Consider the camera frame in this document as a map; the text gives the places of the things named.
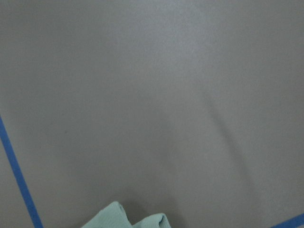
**gray surface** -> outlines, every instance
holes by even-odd
[[[2,1],[0,112],[46,228],[304,212],[304,1]],[[0,147],[0,227],[31,227]]]

